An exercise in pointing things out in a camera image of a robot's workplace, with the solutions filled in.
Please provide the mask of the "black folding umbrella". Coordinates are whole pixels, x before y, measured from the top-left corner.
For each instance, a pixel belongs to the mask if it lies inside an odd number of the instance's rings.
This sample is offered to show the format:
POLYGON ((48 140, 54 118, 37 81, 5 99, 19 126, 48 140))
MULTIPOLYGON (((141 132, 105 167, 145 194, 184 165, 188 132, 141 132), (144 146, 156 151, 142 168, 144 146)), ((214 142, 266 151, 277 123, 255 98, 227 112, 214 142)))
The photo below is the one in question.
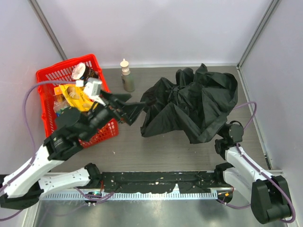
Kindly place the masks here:
POLYGON ((142 137, 183 131, 191 144, 212 140, 227 122, 238 102, 238 82, 230 73, 211 72, 204 64, 197 70, 177 70, 176 82, 160 78, 145 91, 142 137))

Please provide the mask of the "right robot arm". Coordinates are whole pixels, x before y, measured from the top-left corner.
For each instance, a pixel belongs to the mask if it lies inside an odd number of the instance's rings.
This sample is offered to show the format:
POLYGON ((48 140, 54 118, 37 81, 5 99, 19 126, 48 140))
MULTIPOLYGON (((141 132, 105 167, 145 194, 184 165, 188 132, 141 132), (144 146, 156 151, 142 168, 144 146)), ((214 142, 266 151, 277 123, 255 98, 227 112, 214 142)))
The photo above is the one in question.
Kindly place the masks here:
POLYGON ((295 220, 287 180, 273 175, 258 165, 240 146, 243 126, 233 121, 218 131, 221 139, 215 140, 215 151, 226 162, 216 170, 223 182, 235 188, 250 204, 256 220, 266 224, 276 220, 289 223, 295 220))

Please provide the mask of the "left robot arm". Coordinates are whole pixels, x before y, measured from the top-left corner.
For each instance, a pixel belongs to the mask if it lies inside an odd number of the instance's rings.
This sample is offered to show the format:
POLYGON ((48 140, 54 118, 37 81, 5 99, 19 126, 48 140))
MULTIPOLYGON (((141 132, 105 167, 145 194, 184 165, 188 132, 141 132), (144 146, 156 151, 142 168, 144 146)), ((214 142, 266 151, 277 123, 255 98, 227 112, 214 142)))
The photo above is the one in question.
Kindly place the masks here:
POLYGON ((129 103, 130 94, 111 94, 101 91, 93 107, 81 112, 68 107, 57 117, 57 129, 44 140, 35 154, 34 161, 3 178, 4 194, 0 197, 1 208, 23 210, 36 204, 42 196, 72 187, 96 187, 100 171, 95 164, 55 177, 45 174, 83 150, 81 142, 88 142, 112 119, 132 125, 146 102, 129 103))

